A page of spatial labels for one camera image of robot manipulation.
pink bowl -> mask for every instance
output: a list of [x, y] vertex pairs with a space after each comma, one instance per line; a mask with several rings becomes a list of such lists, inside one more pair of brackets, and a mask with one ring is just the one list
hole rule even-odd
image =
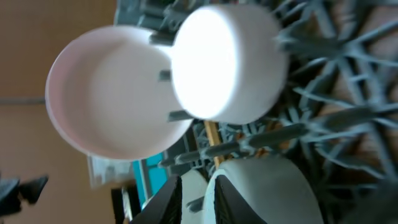
[[49, 117], [85, 154], [136, 160], [177, 142], [191, 120], [168, 123], [181, 110], [171, 83], [170, 48], [149, 45], [151, 30], [103, 27], [72, 41], [55, 60], [45, 88]]

